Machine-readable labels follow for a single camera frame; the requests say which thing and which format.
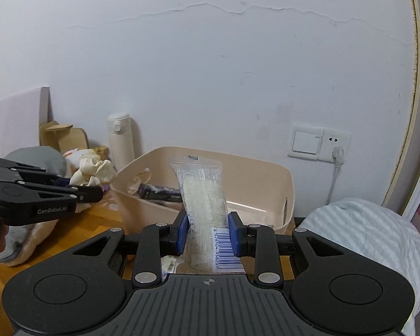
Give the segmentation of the brown cardboard box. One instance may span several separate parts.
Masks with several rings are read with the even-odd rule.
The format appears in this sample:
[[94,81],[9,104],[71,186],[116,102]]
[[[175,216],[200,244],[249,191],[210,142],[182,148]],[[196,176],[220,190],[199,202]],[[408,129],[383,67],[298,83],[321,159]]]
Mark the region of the brown cardboard box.
[[72,124],[58,124],[56,121],[43,124],[39,128],[40,144],[50,146],[61,154],[69,150],[88,148],[85,131]]

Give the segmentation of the striped white pillow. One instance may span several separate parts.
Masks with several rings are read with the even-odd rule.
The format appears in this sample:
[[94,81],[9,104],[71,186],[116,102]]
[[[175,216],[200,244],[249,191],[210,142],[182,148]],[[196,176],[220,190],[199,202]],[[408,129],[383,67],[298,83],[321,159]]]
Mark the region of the striped white pillow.
[[406,277],[415,304],[403,327],[415,335],[420,312],[420,233],[392,210],[364,199],[342,199],[313,210],[298,228],[305,228],[372,259]]

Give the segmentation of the beige plastic storage bin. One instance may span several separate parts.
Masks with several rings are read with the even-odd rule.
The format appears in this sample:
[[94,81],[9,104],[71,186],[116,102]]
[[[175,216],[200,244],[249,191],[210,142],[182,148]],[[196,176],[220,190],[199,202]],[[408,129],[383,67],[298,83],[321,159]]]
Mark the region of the beige plastic storage bin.
[[175,220],[180,203],[140,199],[136,191],[141,183],[177,188],[169,160],[188,156],[222,163],[227,208],[237,212],[244,224],[269,225],[276,233],[285,233],[294,207],[293,180],[287,168],[238,155],[174,146],[160,147],[135,159],[118,172],[111,184],[126,232],[139,233],[146,225]]

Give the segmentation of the pink board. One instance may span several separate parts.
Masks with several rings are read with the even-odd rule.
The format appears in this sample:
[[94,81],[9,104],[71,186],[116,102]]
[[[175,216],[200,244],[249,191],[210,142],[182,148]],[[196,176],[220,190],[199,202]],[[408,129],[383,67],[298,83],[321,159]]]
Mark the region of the pink board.
[[53,118],[49,87],[0,100],[0,157],[40,144],[39,129]]

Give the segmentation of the blue white tissue pack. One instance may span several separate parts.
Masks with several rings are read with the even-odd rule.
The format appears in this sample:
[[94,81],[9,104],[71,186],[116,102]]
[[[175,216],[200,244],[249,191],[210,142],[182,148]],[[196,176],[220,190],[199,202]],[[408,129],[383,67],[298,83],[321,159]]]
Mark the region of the blue white tissue pack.
[[177,268],[177,262],[180,260],[177,256],[163,256],[161,258],[161,272],[162,277],[169,274],[174,274]]

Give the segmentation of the orange plush toy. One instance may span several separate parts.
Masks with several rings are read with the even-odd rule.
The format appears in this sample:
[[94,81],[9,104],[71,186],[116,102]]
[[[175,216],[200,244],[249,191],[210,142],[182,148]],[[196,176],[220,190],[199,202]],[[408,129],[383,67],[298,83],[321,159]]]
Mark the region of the orange plush toy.
[[82,158],[92,158],[93,162],[103,161],[109,158],[109,148],[106,146],[98,146],[93,149],[69,150],[63,154],[67,166],[71,169],[78,169]]

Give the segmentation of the white wall socket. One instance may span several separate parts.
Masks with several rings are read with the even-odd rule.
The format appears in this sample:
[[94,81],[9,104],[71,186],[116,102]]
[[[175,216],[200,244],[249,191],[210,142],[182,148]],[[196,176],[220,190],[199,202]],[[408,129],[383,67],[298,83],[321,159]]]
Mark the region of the white wall socket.
[[344,150],[344,155],[347,155],[350,143],[350,133],[326,128],[322,135],[318,160],[321,162],[333,162],[332,152],[336,147],[341,147]]

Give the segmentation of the white cloth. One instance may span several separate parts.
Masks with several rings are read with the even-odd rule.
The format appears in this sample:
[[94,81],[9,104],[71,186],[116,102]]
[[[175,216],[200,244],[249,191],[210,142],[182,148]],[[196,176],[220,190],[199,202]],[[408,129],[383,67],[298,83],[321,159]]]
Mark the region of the white cloth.
[[92,158],[82,158],[78,169],[69,169],[72,172],[69,184],[73,186],[106,186],[117,178],[116,170],[108,159],[93,162]]

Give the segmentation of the patterned table mat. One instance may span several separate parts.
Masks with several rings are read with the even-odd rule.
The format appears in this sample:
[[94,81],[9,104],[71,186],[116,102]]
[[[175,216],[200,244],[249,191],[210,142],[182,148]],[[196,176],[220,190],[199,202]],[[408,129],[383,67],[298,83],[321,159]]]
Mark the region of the patterned table mat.
[[99,202],[99,205],[106,210],[114,211],[117,213],[119,212],[119,206],[116,201],[116,197],[114,196],[113,190],[104,191],[103,198]]

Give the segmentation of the white light switch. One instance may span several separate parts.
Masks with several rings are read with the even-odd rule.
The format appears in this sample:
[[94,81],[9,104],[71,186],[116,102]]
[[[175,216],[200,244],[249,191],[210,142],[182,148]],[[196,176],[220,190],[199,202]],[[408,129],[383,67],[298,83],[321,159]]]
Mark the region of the white light switch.
[[323,134],[323,127],[294,124],[290,135],[288,156],[316,161],[319,157]]

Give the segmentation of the white thermos bottle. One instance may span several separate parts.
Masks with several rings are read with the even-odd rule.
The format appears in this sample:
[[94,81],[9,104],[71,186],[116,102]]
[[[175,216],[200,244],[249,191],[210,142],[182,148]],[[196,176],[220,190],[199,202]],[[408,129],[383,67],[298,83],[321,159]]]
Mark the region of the white thermos bottle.
[[114,113],[108,116],[107,123],[111,160],[120,171],[136,158],[131,117],[125,112]]

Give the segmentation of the clear plastic package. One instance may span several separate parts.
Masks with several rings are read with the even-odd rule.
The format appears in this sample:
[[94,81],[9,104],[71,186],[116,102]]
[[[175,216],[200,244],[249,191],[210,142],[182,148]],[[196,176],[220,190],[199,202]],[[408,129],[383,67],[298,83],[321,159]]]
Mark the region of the clear plastic package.
[[170,164],[190,223],[185,271],[196,275],[243,274],[243,264],[233,254],[230,242],[222,163],[189,156],[171,158]]

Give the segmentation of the dark snack package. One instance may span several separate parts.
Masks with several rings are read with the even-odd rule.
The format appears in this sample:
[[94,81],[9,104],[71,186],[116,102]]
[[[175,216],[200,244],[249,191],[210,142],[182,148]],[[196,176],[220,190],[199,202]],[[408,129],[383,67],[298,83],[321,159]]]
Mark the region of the dark snack package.
[[140,184],[137,194],[141,199],[164,202],[182,202],[181,192],[168,186]]

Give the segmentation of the wooden door frame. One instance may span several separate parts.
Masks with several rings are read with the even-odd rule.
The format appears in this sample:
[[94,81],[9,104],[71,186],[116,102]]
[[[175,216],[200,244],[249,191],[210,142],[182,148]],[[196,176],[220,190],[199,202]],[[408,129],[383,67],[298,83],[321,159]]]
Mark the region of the wooden door frame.
[[383,206],[411,221],[420,204],[420,0],[411,0],[415,63],[410,120]]

